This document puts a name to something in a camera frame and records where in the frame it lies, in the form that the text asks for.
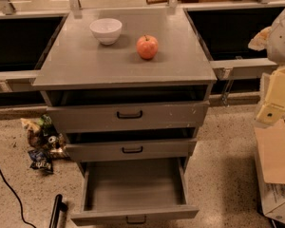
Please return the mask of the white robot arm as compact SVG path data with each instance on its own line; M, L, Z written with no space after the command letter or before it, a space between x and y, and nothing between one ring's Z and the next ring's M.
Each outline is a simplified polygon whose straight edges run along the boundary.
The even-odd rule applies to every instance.
M278 65L271 75L262 77L264 94L256 114L257 123L273 125L285 116L285 9L249 42L248 48L265 49L267 58Z

